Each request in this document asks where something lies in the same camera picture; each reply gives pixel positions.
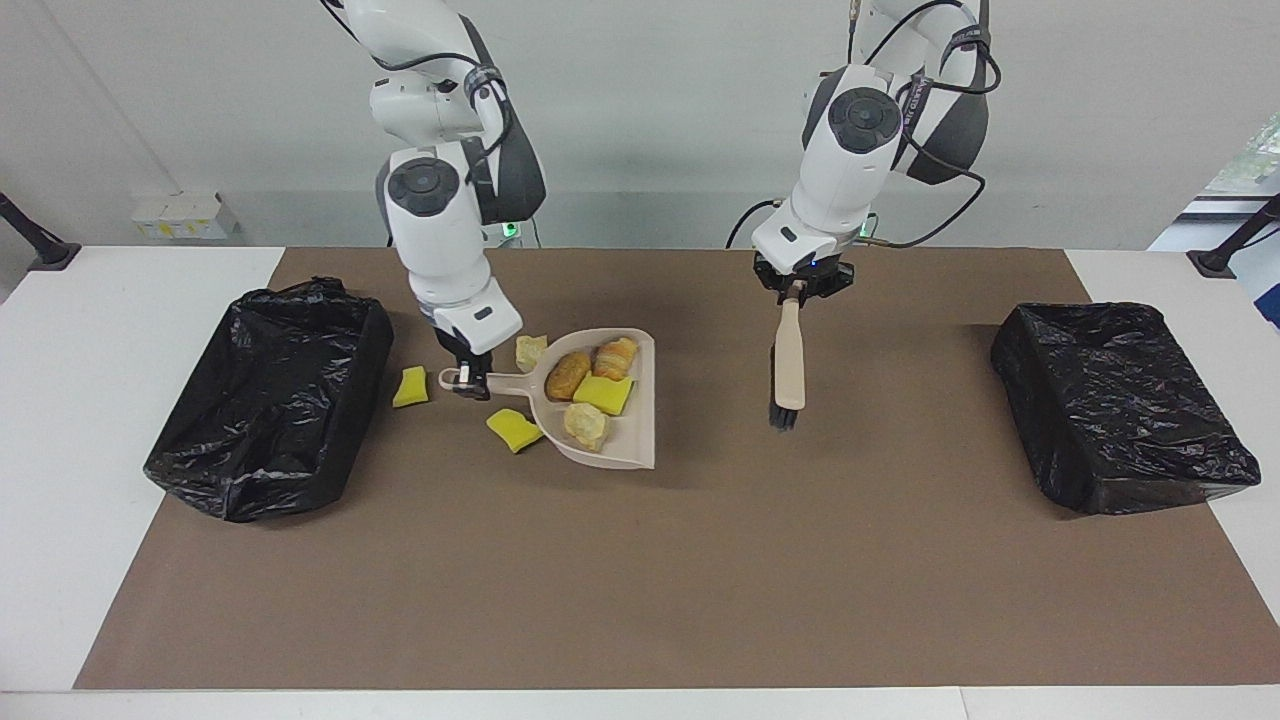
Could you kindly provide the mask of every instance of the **white wall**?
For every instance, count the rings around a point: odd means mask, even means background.
[[[544,242],[652,246],[721,243],[748,202],[790,188],[800,94],[841,64],[847,5],[453,3],[543,160]],[[991,184],[941,243],[1146,247],[1280,106],[1270,0],[992,5]],[[0,0],[0,187],[55,232],[134,242],[131,195],[166,181],[37,35],[42,8],[177,183],[224,193],[247,242],[381,241],[369,188],[396,141],[367,114],[379,73],[310,0]],[[891,238],[968,192],[896,179],[878,204]]]

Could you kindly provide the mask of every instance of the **dustpan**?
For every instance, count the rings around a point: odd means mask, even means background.
[[[630,375],[635,378],[631,397],[622,414],[609,418],[609,432],[599,452],[582,450],[564,432],[564,410],[570,402],[548,400],[544,386],[556,363],[570,352],[591,355],[607,342],[627,337],[639,346]],[[524,375],[489,373],[489,392],[529,398],[534,423],[556,448],[575,462],[607,470],[652,470],[654,464],[654,342],[653,337],[635,328],[596,328],[570,333],[550,346],[531,372]],[[438,382],[452,391],[458,378],[456,368],[440,370]]]

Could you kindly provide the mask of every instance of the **pastry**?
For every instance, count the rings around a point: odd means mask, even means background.
[[[627,377],[631,363],[636,359],[637,350],[640,350],[640,346],[628,337],[620,337],[613,342],[602,345],[595,351],[595,366],[591,369],[591,374],[599,378],[609,378],[611,380],[621,380]]]
[[[608,427],[609,418],[594,405],[575,402],[564,411],[564,432],[591,452],[600,451]]]
[[[559,402],[573,400],[577,386],[591,372],[591,357],[586,352],[570,352],[556,363],[547,375],[547,397]]]
[[[534,372],[534,366],[547,352],[547,336],[529,337],[522,334],[516,338],[516,366],[521,373]]]

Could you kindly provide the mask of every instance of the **sponge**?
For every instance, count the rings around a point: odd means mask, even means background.
[[[634,382],[630,377],[611,380],[609,378],[588,375],[582,379],[582,384],[577,386],[573,402],[588,402],[605,415],[621,415],[622,409],[627,405]]]
[[[497,433],[512,452],[520,452],[543,437],[543,430],[538,429],[538,425],[511,409],[494,413],[484,424],[489,425],[489,429]]]
[[[428,400],[430,398],[426,397],[426,368],[413,365],[401,370],[401,387],[392,398],[392,407],[404,407]]]

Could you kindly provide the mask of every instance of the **white table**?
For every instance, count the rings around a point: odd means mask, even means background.
[[[141,473],[228,302],[279,249],[87,247],[0,305],[0,717],[1280,717],[1280,685],[70,692],[160,503]],[[1071,251],[1096,301],[1160,307],[1267,479],[1212,503],[1280,618],[1280,336],[1179,254]]]

